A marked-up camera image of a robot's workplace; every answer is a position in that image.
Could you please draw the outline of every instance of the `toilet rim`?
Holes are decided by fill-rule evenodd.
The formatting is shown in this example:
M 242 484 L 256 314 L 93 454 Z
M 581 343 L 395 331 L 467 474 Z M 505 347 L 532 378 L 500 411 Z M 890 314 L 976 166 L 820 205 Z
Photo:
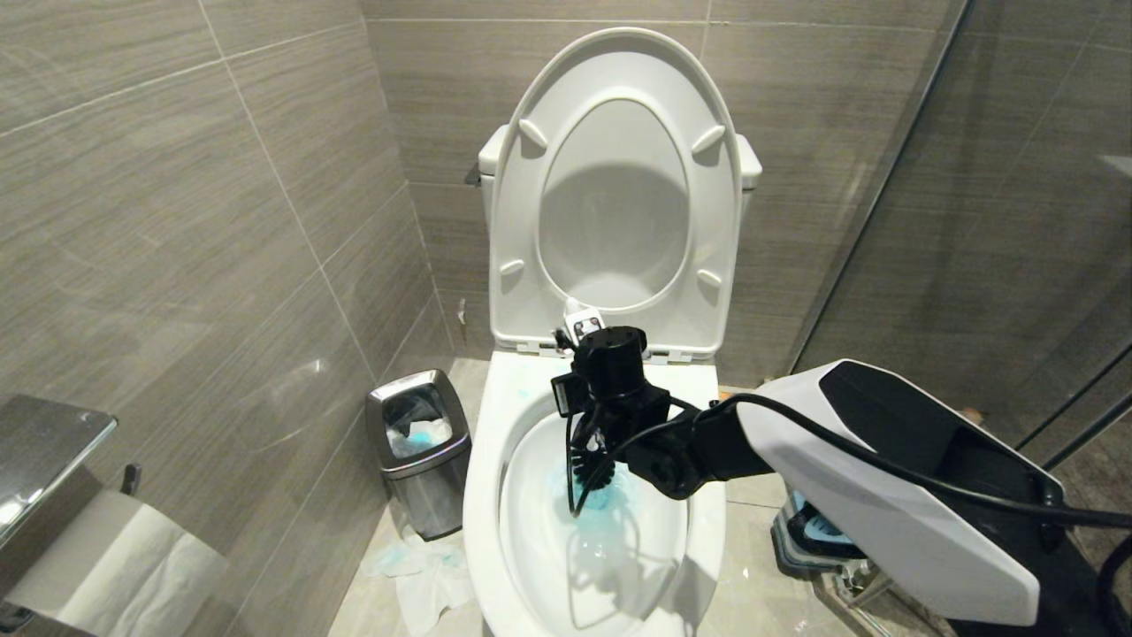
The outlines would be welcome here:
M 549 382 L 546 385 L 548 387 L 546 391 L 526 393 L 526 396 L 521 394 L 521 398 L 512 401 L 506 410 L 484 403 L 480 411 L 480 422 L 484 422 L 483 416 L 490 416 L 492 413 L 506 414 L 509 422 L 507 427 L 484 428 L 482 433 L 478 432 L 479 436 L 472 448 L 472 462 L 464 493 L 464 546 L 477 601 L 489 626 L 492 626 L 492 629 L 507 626 L 508 635 L 556 637 L 556 634 L 547 628 L 526 605 L 515 587 L 500 543 L 501 534 L 499 532 L 499 500 L 509 463 L 509 457 L 505 456 L 508 453 L 514 453 L 518 441 L 530 431 L 530 428 L 517 428 L 516 425 L 529 421 L 533 428 L 543 419 L 543 416 L 528 419 L 526 416 L 532 411 L 541 412 L 540 404 L 547 403 L 547 415 L 555 413 Z M 490 401 L 491 395 L 492 393 L 484 388 L 484 398 Z M 715 583 L 719 582 L 722 568 L 723 543 L 705 542 L 705 540 L 718 535 L 720 526 L 724 524 L 724 488 L 722 483 L 709 483 L 686 502 L 688 526 L 684 559 L 677 569 L 674 582 L 661 597 L 661 602 L 657 604 L 648 618 L 637 625 L 631 635 L 684 635 L 684 623 L 677 621 L 680 620 L 680 617 L 675 613 L 666 613 L 662 610 L 662 606 L 677 608 L 675 599 L 677 591 L 687 594 L 687 588 L 681 580 L 688 579 L 691 585 L 697 586 L 705 593 L 705 595 L 691 595 L 689 597 L 710 600 L 714 593 Z M 477 585 L 478 582 L 490 583 L 490 586 Z M 696 623 L 703 619 L 704 612 L 706 612 L 706 608 L 697 610 Z

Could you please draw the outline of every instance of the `toilet paper roll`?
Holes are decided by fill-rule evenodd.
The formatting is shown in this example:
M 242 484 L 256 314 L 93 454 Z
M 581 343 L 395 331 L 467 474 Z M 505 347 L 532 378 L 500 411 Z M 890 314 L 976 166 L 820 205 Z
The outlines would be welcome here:
M 7 601 L 96 637 L 177 637 L 226 567 L 162 514 L 103 491 Z

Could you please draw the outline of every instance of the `trash can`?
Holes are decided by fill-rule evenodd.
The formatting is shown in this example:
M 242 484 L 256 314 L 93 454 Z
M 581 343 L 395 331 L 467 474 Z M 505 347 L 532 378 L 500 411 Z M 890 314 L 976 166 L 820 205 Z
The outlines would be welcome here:
M 429 370 L 375 389 L 366 429 L 413 530 L 426 541 L 460 531 L 472 439 L 448 377 Z

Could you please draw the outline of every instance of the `stainless steel trash can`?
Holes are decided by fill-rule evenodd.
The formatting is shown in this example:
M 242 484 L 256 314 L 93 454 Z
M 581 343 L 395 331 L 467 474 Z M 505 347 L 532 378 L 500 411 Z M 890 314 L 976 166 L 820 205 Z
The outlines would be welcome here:
M 429 449 L 398 458 L 388 430 L 408 437 L 414 421 L 444 419 L 452 436 Z M 381 476 L 424 540 L 436 540 L 463 525 L 464 483 L 472 439 L 456 390 L 440 370 L 429 370 L 386 384 L 366 399 L 366 428 L 377 446 Z

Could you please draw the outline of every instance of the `toilet seat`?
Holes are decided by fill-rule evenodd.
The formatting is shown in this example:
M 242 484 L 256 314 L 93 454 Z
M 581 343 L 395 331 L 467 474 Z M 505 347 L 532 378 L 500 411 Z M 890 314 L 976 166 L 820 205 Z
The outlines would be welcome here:
M 761 167 L 703 66 L 641 28 L 590 34 L 528 88 L 496 156 L 491 329 L 552 344 L 573 296 L 674 360 L 722 344 L 744 184 Z M 745 158 L 753 161 L 753 167 Z
M 516 560 L 505 545 L 500 517 L 512 456 L 538 424 L 539 414 L 554 412 L 550 379 L 568 370 L 569 361 L 563 359 L 498 351 L 491 356 L 464 493 L 464 546 L 480 610 L 496 637 L 584 634 L 548 627 L 548 619 L 532 609 L 520 591 L 530 583 L 516 582 Z M 718 397 L 715 369 L 710 365 L 646 365 L 645 376 L 659 387 L 679 388 L 679 397 L 695 405 L 706 406 Z M 652 489 L 643 481 L 641 487 Z M 652 612 L 615 634 L 684 637 L 686 621 L 698 623 L 722 567 L 726 500 L 723 484 L 710 483 L 679 503 L 687 507 L 679 568 Z

